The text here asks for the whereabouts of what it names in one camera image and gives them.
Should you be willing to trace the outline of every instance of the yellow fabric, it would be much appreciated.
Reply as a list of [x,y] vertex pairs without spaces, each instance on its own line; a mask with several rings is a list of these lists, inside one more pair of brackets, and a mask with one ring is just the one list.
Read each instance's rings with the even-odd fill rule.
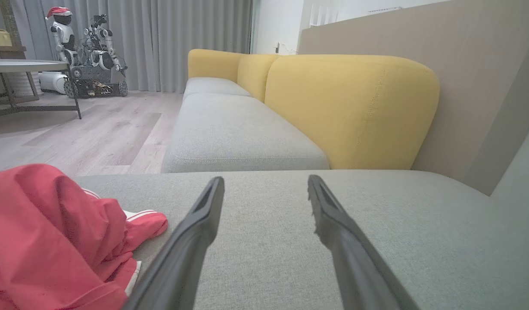
[[188,53],[188,78],[217,77],[237,82],[237,65],[244,54],[195,49]]
[[439,100],[408,59],[293,55],[274,61],[264,103],[308,136],[332,169],[410,169]]
[[237,84],[253,98],[265,101],[268,70],[280,55],[243,55],[237,67]]

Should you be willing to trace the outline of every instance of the beige partition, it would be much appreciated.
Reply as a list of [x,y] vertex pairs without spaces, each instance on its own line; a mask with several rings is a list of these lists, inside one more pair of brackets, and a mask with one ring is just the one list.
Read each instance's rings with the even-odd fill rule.
[[406,57],[439,77],[412,169],[490,195],[529,131],[529,0],[452,0],[303,30],[301,54]]

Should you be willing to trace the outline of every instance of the curtain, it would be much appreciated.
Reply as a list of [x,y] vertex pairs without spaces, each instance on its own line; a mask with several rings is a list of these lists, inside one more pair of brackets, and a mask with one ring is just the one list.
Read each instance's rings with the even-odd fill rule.
[[107,14],[113,47],[128,65],[129,90],[183,92],[188,52],[249,52],[252,0],[24,0],[37,59],[56,59],[53,6],[68,7],[75,40],[93,15]]

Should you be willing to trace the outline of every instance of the sofa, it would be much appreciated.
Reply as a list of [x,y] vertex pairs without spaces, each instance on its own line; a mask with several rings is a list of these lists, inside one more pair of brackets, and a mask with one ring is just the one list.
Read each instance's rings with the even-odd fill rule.
[[373,55],[196,49],[163,173],[410,169],[436,112],[427,67]]
[[314,234],[310,174],[322,177],[355,220],[401,309],[529,309],[529,214],[434,173],[228,171],[76,181],[127,210],[166,214],[168,230],[134,252],[143,273],[220,175],[221,220],[194,309],[342,309],[331,254]]

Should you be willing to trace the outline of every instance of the wheeled robot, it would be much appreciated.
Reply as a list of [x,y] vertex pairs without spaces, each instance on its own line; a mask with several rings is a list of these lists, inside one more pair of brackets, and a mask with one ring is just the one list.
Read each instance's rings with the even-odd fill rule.
[[60,61],[69,63],[72,76],[64,83],[67,96],[79,98],[92,96],[126,96],[126,65],[121,66],[113,48],[113,33],[102,27],[107,23],[106,15],[94,15],[89,28],[84,30],[81,53],[75,46],[75,35],[69,24],[72,13],[68,8],[55,6],[48,11],[46,19],[54,17],[50,27]]

